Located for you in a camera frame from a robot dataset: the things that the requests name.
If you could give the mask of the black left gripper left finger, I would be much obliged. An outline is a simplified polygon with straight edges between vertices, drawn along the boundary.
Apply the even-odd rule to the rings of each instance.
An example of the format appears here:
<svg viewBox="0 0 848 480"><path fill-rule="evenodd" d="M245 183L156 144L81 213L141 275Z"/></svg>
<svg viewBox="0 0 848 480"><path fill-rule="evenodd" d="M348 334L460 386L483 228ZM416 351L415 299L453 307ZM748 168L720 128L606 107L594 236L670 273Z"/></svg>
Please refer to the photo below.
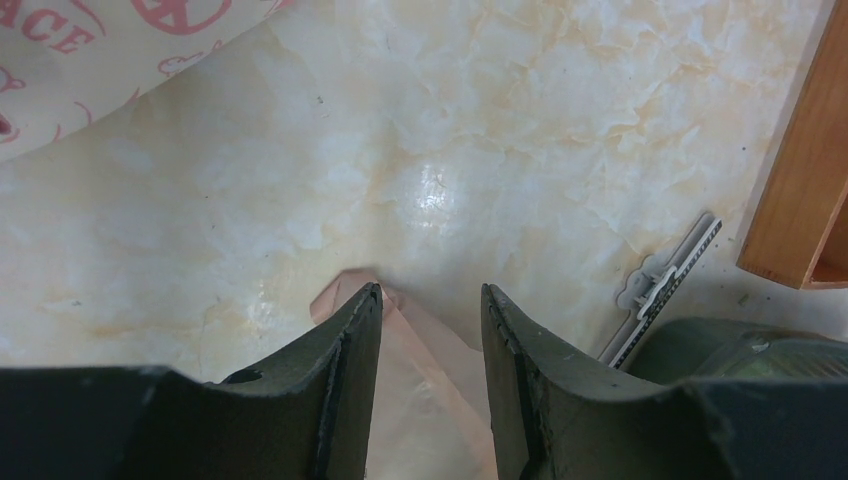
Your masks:
<svg viewBox="0 0 848 480"><path fill-rule="evenodd" d="M5 368L5 479L362 479L382 292L218 383L163 366Z"/></svg>

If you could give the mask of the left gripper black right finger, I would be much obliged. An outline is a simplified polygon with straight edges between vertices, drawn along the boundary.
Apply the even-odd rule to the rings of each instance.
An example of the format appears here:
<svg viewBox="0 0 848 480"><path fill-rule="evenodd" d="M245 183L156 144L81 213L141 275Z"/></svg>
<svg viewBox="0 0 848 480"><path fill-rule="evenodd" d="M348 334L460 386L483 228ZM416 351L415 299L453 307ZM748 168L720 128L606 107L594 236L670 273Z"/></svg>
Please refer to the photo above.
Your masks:
<svg viewBox="0 0 848 480"><path fill-rule="evenodd" d="M481 291L502 479L843 479L847 377L688 377L614 369Z"/></svg>

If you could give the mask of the piano pattern bag clip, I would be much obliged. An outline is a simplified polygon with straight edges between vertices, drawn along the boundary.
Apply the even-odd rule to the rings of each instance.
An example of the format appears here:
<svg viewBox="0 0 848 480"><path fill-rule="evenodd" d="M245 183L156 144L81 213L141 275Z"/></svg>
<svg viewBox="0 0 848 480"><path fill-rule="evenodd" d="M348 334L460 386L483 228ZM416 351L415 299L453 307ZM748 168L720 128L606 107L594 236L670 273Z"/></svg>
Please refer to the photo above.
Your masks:
<svg viewBox="0 0 848 480"><path fill-rule="evenodd" d="M599 355L601 363L618 369L626 362L722 227L719 217L703 212L673 252L645 257L628 275L616 297L627 317Z"/></svg>

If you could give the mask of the pink cat litter bag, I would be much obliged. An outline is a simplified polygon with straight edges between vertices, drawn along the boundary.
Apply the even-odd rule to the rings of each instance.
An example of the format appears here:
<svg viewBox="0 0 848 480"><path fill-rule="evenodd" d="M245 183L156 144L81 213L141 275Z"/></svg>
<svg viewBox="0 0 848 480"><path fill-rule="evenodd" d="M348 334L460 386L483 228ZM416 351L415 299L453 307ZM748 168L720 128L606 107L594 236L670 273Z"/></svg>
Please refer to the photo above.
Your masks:
<svg viewBox="0 0 848 480"><path fill-rule="evenodd" d="M435 310L382 284L365 476L495 479L484 358Z"/></svg>

